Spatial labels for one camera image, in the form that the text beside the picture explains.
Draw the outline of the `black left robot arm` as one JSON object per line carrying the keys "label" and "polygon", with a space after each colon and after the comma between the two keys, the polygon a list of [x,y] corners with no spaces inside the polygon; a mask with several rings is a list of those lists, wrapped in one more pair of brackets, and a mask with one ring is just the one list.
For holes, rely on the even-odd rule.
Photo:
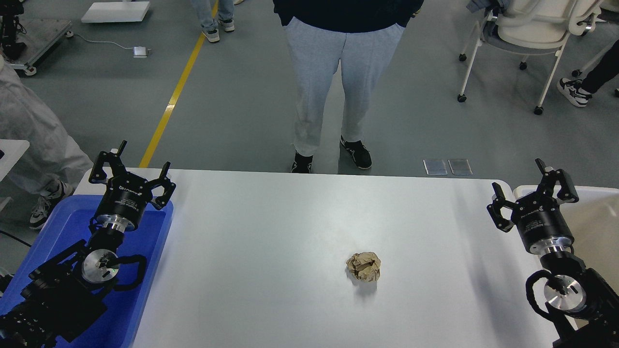
{"label": "black left robot arm", "polygon": [[3,348],[130,343],[172,216],[177,187],[167,161],[157,178],[128,170],[117,150],[99,153],[88,180],[104,184],[99,205],[60,203],[1,300]]}

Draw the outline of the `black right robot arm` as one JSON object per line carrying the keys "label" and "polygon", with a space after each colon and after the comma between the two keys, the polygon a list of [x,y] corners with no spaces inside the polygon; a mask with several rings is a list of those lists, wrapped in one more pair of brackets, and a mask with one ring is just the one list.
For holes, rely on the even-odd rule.
{"label": "black right robot arm", "polygon": [[539,256],[542,269],[525,282],[526,298],[537,315],[555,326],[555,348],[616,348],[618,295],[595,269],[575,255],[575,238],[560,211],[579,196],[561,168],[535,160],[542,175],[536,190],[508,201],[498,183],[487,211],[500,231],[517,228],[524,249]]}

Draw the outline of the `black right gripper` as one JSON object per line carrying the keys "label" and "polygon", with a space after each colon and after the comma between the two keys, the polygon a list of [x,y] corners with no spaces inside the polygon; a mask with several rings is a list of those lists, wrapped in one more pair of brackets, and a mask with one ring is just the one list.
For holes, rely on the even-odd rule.
{"label": "black right gripper", "polygon": [[[542,174],[536,194],[522,196],[515,203],[506,199],[499,183],[493,182],[494,195],[486,209],[500,231],[509,232],[514,225],[517,227],[528,253],[566,251],[575,238],[560,212],[560,203],[577,203],[579,196],[567,172],[547,166],[540,158],[535,163]],[[504,208],[513,211],[511,220],[503,216]]]}

